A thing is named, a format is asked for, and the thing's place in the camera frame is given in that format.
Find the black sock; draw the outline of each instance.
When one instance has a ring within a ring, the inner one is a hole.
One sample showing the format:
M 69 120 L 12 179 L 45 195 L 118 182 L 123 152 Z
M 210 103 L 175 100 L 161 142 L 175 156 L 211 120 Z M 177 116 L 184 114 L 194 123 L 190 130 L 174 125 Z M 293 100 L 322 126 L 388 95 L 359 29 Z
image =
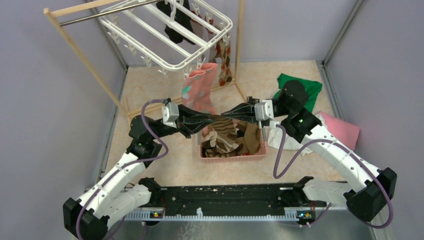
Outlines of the black sock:
M 186 9 L 190 10 L 189 0 L 184 0 L 183 6 Z M 157 7 L 157 9 L 162 11 L 167 16 L 171 16 L 172 10 L 171 10 L 171 4 L 170 3 L 165 4 L 165 1 L 160 1 L 160 2 L 156 3 L 156 7 Z M 192 25 L 190 24 L 191 19 L 192 19 L 191 17 L 187 16 L 186 14 L 184 14 L 179 9 L 176 10 L 175 21 L 177 23 L 179 23 L 181 26 L 183 26 L 184 28 L 186 28 L 187 30 L 189 30 L 190 32 L 193 33 L 193 28 L 192 28 Z M 187 42 L 189 42 L 192 45 L 195 44 L 194 42 L 188 40 L 186 37 L 179 34 L 177 31 L 175 31 L 174 29 L 172 29 L 168 26 L 165 27 L 165 33 L 168 35 L 169 39 L 176 44 L 181 43 L 183 40 L 186 40 Z

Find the pink sock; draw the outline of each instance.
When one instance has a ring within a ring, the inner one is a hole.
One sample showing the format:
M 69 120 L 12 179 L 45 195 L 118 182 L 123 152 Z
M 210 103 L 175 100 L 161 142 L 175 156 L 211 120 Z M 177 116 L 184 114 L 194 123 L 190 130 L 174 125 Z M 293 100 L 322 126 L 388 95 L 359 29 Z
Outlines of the pink sock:
M 203 82 L 200 85 L 200 90 L 197 95 L 197 107 L 199 112 L 207 114 L 216 114 L 217 110 L 211 101 L 212 84 L 214 83 L 215 76 L 217 75 L 218 65 L 216 63 L 205 63 L 201 66 L 200 70 L 206 72 Z
M 200 112 L 197 107 L 197 95 L 201 88 L 202 82 L 204 81 L 206 72 L 203 70 L 191 71 L 188 76 L 185 77 L 185 82 L 182 87 L 182 104 L 189 109 Z

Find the cable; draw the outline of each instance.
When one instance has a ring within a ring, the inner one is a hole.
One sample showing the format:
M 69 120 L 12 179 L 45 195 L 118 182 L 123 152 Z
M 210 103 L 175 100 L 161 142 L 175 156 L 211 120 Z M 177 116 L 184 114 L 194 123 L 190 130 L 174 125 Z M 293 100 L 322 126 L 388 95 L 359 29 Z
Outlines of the cable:
M 164 141 L 162 141 L 158 135 L 156 135 L 153 130 L 149 127 L 149 125 L 147 124 L 146 121 L 146 116 L 145 116 L 145 111 L 146 111 L 146 107 L 149 104 L 155 104 L 155 103 L 164 103 L 163 100 L 161 99 L 153 99 L 150 100 L 148 102 L 146 102 L 142 109 L 141 109 L 141 120 L 143 121 L 143 124 L 145 126 L 145 128 L 147 129 L 147 131 L 157 140 L 159 141 L 160 144 L 162 144 L 162 146 L 165 148 L 165 152 L 162 153 L 159 156 L 155 156 L 155 157 L 151 157 L 151 158 L 147 158 L 147 159 L 138 159 L 138 160 L 134 160 L 134 161 L 130 161 L 124 165 L 122 165 L 122 169 L 133 165 L 133 164 L 138 164 L 138 163 L 142 163 L 142 162 L 150 162 L 150 161 L 154 161 L 154 160 L 158 160 L 161 159 L 163 157 L 165 157 L 168 152 L 169 152 L 169 148 L 168 146 L 165 144 Z M 106 184 L 113 178 L 115 177 L 116 174 L 118 174 L 120 172 L 120 170 L 116 170 L 115 172 L 113 172 L 102 184 L 102 187 L 105 187 Z M 76 236 L 78 237 L 79 240 L 84 240 L 83 237 L 81 236 L 81 231 L 80 231 L 80 223 L 81 223 L 81 217 L 83 216 L 84 210 L 87 208 L 87 206 L 92 202 L 92 200 L 94 199 L 94 197 L 100 192 L 100 189 L 96 189 L 96 191 L 94 191 L 94 193 L 90 196 L 90 198 L 87 200 L 87 202 L 84 204 L 84 206 L 82 207 L 81 211 L 79 211 L 78 217 L 76 218 Z
M 134 183 L 129 182 L 129 183 L 127 183 L 127 184 L 125 185 L 125 187 L 123 188 L 123 191 L 124 191 L 124 192 L 127 192 L 127 188 L 130 188 L 130 187 L 128 186 L 128 184 L 132 186 L 131 188 L 134 188 L 134 187 L 136 186 Z
M 119 225 L 115 228 L 115 230 L 108 237 L 106 237 L 106 240 L 114 240 L 114 235 L 122 227 L 122 224 L 124 224 L 124 220 L 125 220 L 125 216 L 123 216 L 123 218 L 121 219 L 121 221 L 119 222 Z
M 329 212 L 330 207 L 332 206 L 331 202 L 327 205 L 327 207 L 324 209 L 324 211 L 315 219 L 315 221 L 313 221 L 312 223 L 307 224 L 307 226 L 312 227 L 315 224 L 317 224 L 323 217 L 324 215 L 326 215 Z M 285 224 L 285 223 L 280 223 L 281 225 L 287 226 L 287 227 L 294 227 L 294 228 L 301 228 L 304 225 L 298 224 L 298 225 L 293 225 L 293 224 Z
M 305 148 L 307 148 L 309 145 L 311 145 L 311 144 L 315 144 L 315 143 L 328 143 L 328 144 L 332 144 L 333 143 L 333 141 L 331 141 L 331 140 L 328 140 L 328 139 L 314 139 L 314 140 L 312 140 L 312 141 L 310 141 L 310 142 L 307 142 L 305 145 L 303 145 L 297 152 L 296 152 L 296 154 L 291 158 L 291 160 L 288 162 L 288 164 L 287 164 L 287 166 L 284 168 L 284 170 L 280 173 L 280 174 L 277 174 L 277 169 L 278 169 L 278 165 L 279 165 L 279 163 L 280 163 L 280 158 L 281 158 L 281 155 L 282 155 L 282 152 L 283 152 L 283 146 L 284 146 L 284 140 L 286 139 L 286 129 L 282 126 L 282 125 L 279 125 L 279 124 L 277 124 L 276 125 L 276 127 L 277 128 L 280 128 L 281 130 L 282 130 L 282 138 L 281 138 L 281 143 L 280 143 L 280 147 L 279 147 L 279 149 L 278 149 L 278 154 L 277 154 L 277 158 L 276 158 L 276 160 L 275 160 L 275 165 L 274 165 L 274 170 L 273 170 L 273 175 L 274 175 L 274 178 L 276 178 L 276 179 L 279 179 L 279 178 L 281 178 L 286 172 L 287 172 L 287 170 L 289 170 L 289 168 L 290 168 L 290 166 L 293 164 L 293 162 L 296 160 L 296 158 L 301 154 L 301 152 L 305 149 Z M 334 146 L 336 146 L 336 147 L 338 147 L 338 148 L 340 148 L 341 150 L 343 150 L 345 153 L 350 153 L 351 151 L 348 149 L 348 148 L 346 148 L 345 146 L 343 146 L 343 145 L 341 145 L 340 143 L 338 143 L 338 142 L 335 142 L 334 143 Z M 380 225 L 380 226 L 378 226 L 378 225 L 372 225 L 372 224 L 370 224 L 370 223 L 368 223 L 368 222 L 365 222 L 365 221 L 362 221 L 361 220 L 361 222 L 363 222 L 365 225 L 367 225 L 368 227 L 371 227 L 371 228 L 375 228 L 375 229 L 383 229 L 383 228 L 385 228 L 385 227 L 387 227 L 388 225 L 390 225 L 390 223 L 392 222 L 392 220 L 393 220 L 393 206 L 392 206 L 392 202 L 390 201 L 390 198 L 389 198 L 389 196 L 387 195 L 387 192 L 386 192 L 386 190 L 384 189 L 384 187 L 383 187 L 383 185 L 380 183 L 380 181 L 374 176 L 374 174 L 367 168 L 367 166 L 365 166 L 354 154 L 350 154 L 350 157 L 352 157 L 353 158 L 353 160 L 357 163 L 357 164 L 359 164 L 359 166 L 361 167 L 361 168 L 363 168 L 363 170 L 372 178 L 372 180 L 375 182 L 375 184 L 377 184 L 377 186 L 378 186 L 378 188 L 380 189 L 380 191 L 381 191 L 381 193 L 383 194 L 383 196 L 384 196 L 384 199 L 386 200 L 386 202 L 387 202 L 387 206 L 388 206 L 388 219 L 387 219 L 387 221 L 384 223 L 384 224 L 382 224 L 382 225 Z

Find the lavender wall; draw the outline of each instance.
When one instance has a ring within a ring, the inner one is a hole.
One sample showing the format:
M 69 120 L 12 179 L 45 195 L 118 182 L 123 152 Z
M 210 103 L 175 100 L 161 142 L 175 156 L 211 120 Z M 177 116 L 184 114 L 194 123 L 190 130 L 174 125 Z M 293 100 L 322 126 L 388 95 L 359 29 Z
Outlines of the lavender wall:
M 93 184 L 99 170 L 115 105 L 43 15 L 46 7 L 82 3 L 1 6 L 0 239 L 70 239 L 62 204 Z M 66 29 L 118 93 L 124 70 L 96 24 Z
M 234 23 L 232 29 L 232 59 L 236 51 L 238 0 L 207 0 L 207 3 L 227 15 Z M 322 60 L 343 26 L 356 0 L 246 0 L 241 60 L 285 61 Z M 165 24 L 143 7 L 134 13 L 143 21 L 165 34 Z M 118 13 L 122 29 L 160 57 L 171 63 L 179 63 L 181 55 L 158 41 L 144 28 L 132 22 L 123 13 Z M 186 41 L 180 45 L 189 52 L 197 48 Z M 119 48 L 132 65 L 143 65 L 139 55 L 132 53 L 121 43 Z
M 422 239 L 424 211 L 424 1 L 370 0 L 329 65 L 357 151 L 398 176 L 394 234 Z

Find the pink basket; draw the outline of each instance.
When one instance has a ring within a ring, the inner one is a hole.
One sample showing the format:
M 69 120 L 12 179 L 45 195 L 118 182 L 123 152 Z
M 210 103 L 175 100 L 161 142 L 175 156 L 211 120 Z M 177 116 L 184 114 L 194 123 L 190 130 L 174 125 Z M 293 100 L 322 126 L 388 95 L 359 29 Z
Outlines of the pink basket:
M 197 134 L 197 149 L 199 158 L 203 162 L 232 162 L 232 161 L 257 161 L 262 160 L 268 155 L 268 142 L 264 141 L 262 132 L 260 133 L 260 149 L 254 155 L 247 156 L 232 156 L 232 157 L 202 157 L 201 134 Z

